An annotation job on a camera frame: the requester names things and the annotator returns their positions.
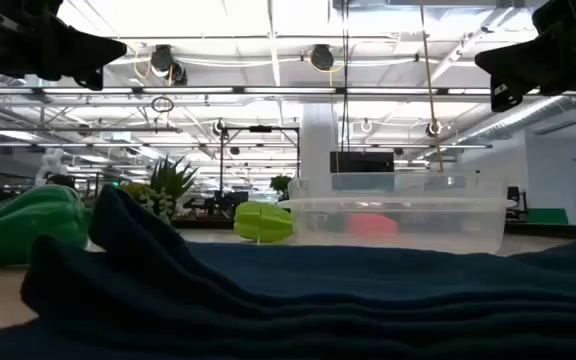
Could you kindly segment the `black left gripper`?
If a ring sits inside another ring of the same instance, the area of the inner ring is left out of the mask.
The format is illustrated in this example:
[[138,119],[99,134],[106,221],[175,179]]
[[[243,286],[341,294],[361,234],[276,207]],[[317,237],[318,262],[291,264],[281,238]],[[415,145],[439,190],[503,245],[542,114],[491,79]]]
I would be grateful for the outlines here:
[[103,88],[102,69],[127,45],[81,32],[57,17],[59,1],[0,1],[0,74],[69,77],[81,87]]

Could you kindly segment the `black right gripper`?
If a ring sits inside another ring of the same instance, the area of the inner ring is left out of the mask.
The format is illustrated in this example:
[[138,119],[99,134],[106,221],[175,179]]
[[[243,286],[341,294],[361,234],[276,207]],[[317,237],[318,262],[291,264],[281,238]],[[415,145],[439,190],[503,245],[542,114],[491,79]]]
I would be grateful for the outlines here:
[[576,0],[549,0],[536,9],[537,36],[478,53],[475,64],[490,75],[490,104],[505,112],[537,89],[543,96],[576,96]]

